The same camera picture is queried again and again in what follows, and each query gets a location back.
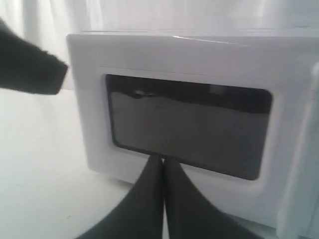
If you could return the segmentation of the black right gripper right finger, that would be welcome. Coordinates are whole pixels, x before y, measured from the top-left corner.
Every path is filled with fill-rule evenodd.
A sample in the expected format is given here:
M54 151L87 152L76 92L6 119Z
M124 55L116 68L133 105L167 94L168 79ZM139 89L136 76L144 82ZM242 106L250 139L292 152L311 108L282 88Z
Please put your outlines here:
M165 159L163 167L165 210L171 239L259 238L211 204L176 160Z

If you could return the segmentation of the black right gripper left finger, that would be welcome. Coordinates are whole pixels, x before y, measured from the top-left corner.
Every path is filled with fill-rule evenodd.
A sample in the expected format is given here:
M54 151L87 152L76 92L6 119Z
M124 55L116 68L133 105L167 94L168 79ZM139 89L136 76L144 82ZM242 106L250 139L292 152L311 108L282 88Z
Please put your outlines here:
M134 186L101 221L80 239L161 239L163 162L151 155Z

